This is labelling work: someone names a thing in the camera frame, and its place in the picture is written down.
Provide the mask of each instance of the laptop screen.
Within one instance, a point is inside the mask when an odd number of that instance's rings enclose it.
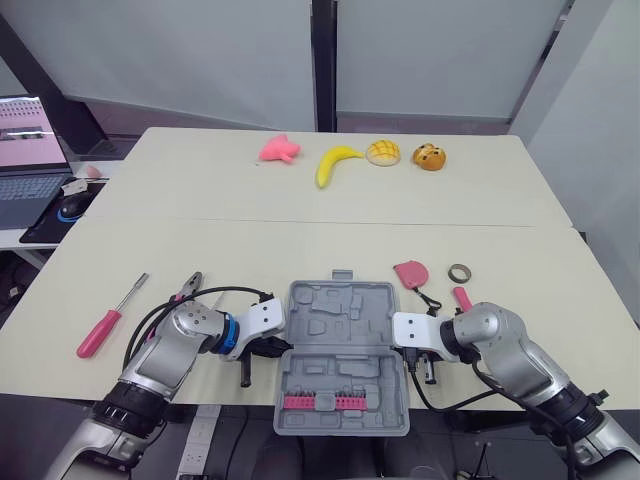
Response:
[[[0,175],[69,168],[38,97],[0,98]]]

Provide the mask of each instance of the mouse pad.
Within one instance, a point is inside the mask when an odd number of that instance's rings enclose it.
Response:
[[[104,185],[104,183],[89,183],[87,191],[97,194]],[[36,224],[20,237],[20,243],[60,243],[71,227],[75,225],[75,222],[67,223],[58,220],[57,214],[63,200],[62,190],[60,190],[58,196],[51,201]]]

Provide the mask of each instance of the gray plastic tool case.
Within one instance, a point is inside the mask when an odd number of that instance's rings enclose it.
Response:
[[[402,357],[392,350],[393,285],[296,281],[289,291],[285,335],[293,349],[280,360],[273,428],[280,435],[403,436],[409,402]],[[285,395],[311,396],[313,409],[285,409]],[[336,396],[364,398],[366,410],[336,409]]]

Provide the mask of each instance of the toy banana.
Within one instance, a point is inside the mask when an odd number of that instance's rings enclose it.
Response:
[[[345,158],[353,157],[364,158],[364,153],[358,152],[351,147],[333,147],[325,153],[316,171],[316,183],[318,187],[324,188],[329,184],[331,170],[333,170],[333,166],[336,163]]]

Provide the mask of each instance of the white table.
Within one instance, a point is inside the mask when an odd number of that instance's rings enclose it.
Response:
[[[337,243],[338,248],[329,245]],[[299,279],[329,279],[333,268],[356,279],[390,281],[398,307],[423,312],[392,270],[415,259],[428,266],[424,291],[455,307],[452,263],[473,270],[473,301],[487,300],[523,317],[538,342],[587,392],[606,388],[608,409],[640,406],[639,336],[589,248],[569,228],[349,225],[294,222],[82,218],[56,250],[0,331],[0,391],[101,398],[114,384],[126,342],[142,316],[195,270],[205,286],[248,285],[286,299]],[[146,271],[151,276],[96,356],[75,349],[105,310]],[[212,305],[216,297],[205,299]],[[244,311],[252,296],[227,294],[221,308]],[[207,354],[180,390],[185,403],[272,404],[276,360],[254,359],[253,386],[239,386],[239,364]],[[484,391],[468,366],[438,364],[427,392],[449,405]],[[421,407],[411,391],[411,406]],[[474,409],[512,409],[491,397]]]
[[[289,133],[301,145],[294,165],[262,162],[274,132],[151,128],[87,214],[102,217],[407,225],[571,225],[514,136]],[[365,159],[338,163],[319,190],[315,171],[333,146],[364,152],[395,141],[403,160],[389,168]],[[410,160],[431,142],[447,152],[438,172]]]
[[[608,408],[640,406],[635,325],[517,138],[389,135],[401,147],[399,165],[345,160],[320,191],[314,172],[324,151],[364,150],[381,136],[290,133],[303,148],[294,165],[257,162],[273,135],[148,130],[0,330],[0,391],[101,398],[136,323],[195,270],[205,286],[245,284],[284,300],[292,281],[348,268],[357,279],[391,281],[399,308],[421,312],[391,269],[415,259],[430,269],[425,291],[445,311],[454,308],[446,269],[465,263],[472,300],[520,314],[576,384],[607,388]],[[407,159],[425,142],[446,149],[442,171]],[[77,345],[143,271],[151,278],[101,350],[78,359]],[[230,294],[222,308],[242,312],[252,301]],[[200,356],[176,400],[271,404],[276,361],[254,363],[253,386],[241,389],[238,364]],[[468,367],[438,365],[437,374],[428,389],[436,404],[483,390]],[[472,408],[513,405],[492,397]]]
[[[120,161],[96,161],[96,162],[70,162],[71,170],[76,178],[88,178],[87,166],[93,165],[102,173],[102,178],[109,178],[115,171]],[[20,237],[27,231],[26,228],[12,230],[0,230],[0,251],[11,250],[13,253],[29,262],[38,270],[42,269],[46,258],[37,250],[52,250],[57,243],[20,243]]]

